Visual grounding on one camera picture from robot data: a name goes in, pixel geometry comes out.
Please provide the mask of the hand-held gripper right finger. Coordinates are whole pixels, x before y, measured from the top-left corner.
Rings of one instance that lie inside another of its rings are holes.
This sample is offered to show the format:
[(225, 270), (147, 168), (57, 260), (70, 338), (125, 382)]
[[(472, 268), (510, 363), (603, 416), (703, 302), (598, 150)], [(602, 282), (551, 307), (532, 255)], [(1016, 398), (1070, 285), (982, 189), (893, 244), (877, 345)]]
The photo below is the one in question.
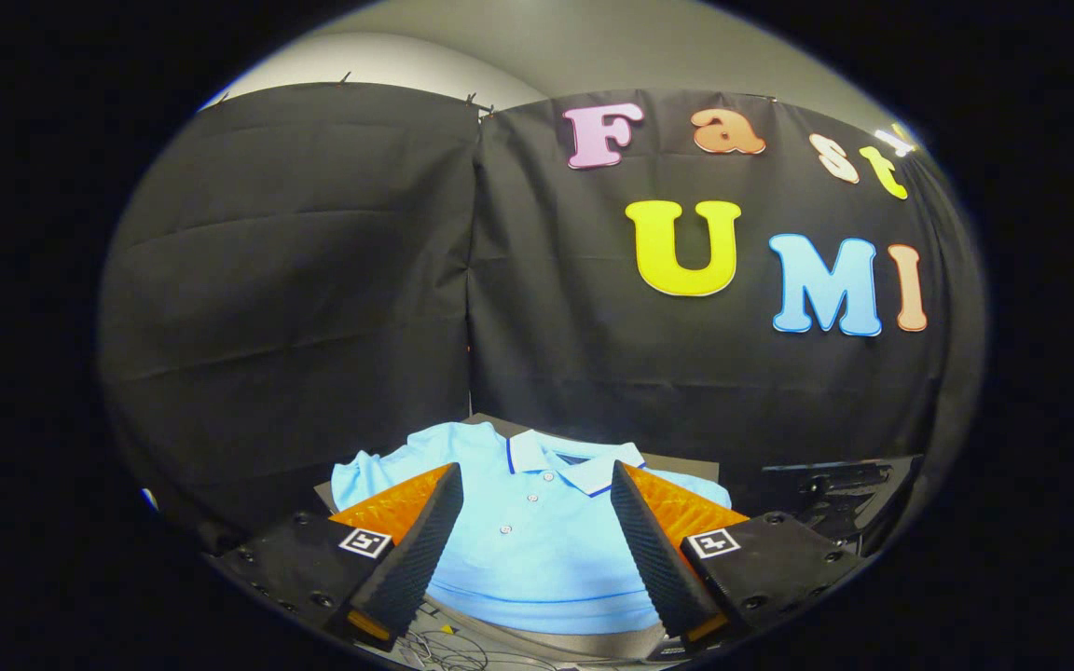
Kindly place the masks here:
[(750, 517), (623, 461), (610, 501), (662, 628), (690, 655), (796, 619), (862, 566), (790, 514)]

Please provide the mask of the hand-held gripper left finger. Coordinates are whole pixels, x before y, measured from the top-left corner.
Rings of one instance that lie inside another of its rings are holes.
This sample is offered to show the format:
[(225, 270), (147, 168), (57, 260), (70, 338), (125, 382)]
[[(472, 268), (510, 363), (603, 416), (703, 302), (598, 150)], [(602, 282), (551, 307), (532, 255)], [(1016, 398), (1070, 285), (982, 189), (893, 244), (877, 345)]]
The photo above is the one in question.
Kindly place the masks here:
[(217, 557), (221, 577), (314, 634), (392, 652), (463, 507), (450, 462), (332, 515), (293, 513)]

